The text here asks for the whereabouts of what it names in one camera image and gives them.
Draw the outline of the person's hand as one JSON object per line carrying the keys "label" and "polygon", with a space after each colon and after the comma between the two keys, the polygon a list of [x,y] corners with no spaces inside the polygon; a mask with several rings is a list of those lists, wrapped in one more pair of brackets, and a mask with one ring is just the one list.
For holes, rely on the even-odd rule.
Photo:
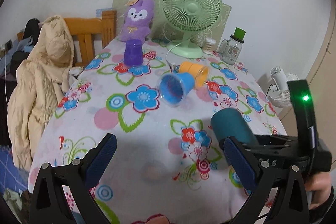
{"label": "person's hand", "polygon": [[331,194],[331,175],[329,172],[319,172],[310,176],[306,183],[307,192],[313,192],[309,209],[316,209],[325,203]]}

